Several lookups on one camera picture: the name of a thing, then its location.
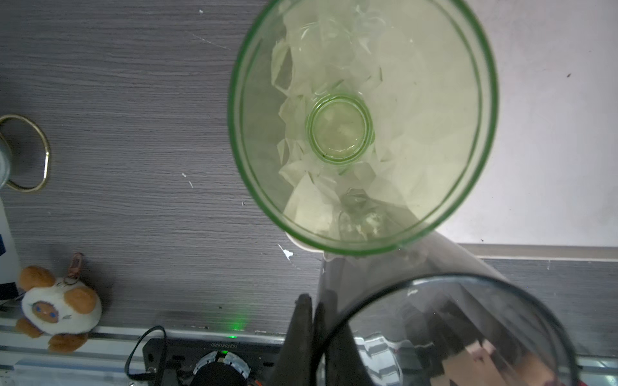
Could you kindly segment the tall green plastic cup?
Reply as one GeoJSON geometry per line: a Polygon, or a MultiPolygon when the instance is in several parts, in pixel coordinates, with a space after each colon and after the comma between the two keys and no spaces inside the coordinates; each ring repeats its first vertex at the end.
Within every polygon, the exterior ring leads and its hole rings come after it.
{"type": "Polygon", "coordinates": [[[465,1],[270,1],[233,69],[229,139],[284,233],[364,256],[460,207],[498,106],[489,41],[465,1]]]}

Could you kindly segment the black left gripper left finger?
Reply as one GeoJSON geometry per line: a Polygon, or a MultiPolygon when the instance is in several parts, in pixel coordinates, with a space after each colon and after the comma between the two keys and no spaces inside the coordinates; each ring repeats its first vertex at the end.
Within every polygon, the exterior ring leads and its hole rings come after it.
{"type": "Polygon", "coordinates": [[[286,338],[267,385],[309,385],[313,344],[313,307],[309,294],[296,302],[286,338]]]}

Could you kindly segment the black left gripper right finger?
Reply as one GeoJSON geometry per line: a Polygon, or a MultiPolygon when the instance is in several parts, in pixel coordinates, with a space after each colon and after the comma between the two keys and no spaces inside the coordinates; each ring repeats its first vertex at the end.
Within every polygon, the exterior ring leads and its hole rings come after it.
{"type": "Polygon", "coordinates": [[[326,385],[374,386],[348,324],[334,334],[326,350],[326,385]]]}

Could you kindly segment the beige plastic tray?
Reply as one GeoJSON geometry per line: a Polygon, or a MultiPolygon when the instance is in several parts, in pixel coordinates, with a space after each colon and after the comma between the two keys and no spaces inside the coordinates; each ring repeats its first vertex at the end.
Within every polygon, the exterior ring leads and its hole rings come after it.
{"type": "Polygon", "coordinates": [[[465,2],[497,69],[497,128],[437,228],[466,244],[616,250],[616,2],[465,2]]]}

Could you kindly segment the dark grey plastic cup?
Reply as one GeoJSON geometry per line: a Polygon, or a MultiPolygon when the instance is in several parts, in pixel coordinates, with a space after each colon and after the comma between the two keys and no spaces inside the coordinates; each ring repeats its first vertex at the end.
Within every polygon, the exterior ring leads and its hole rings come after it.
{"type": "Polygon", "coordinates": [[[575,349],[554,314],[438,233],[366,257],[327,253],[313,383],[348,324],[374,385],[576,385],[575,349]]]}

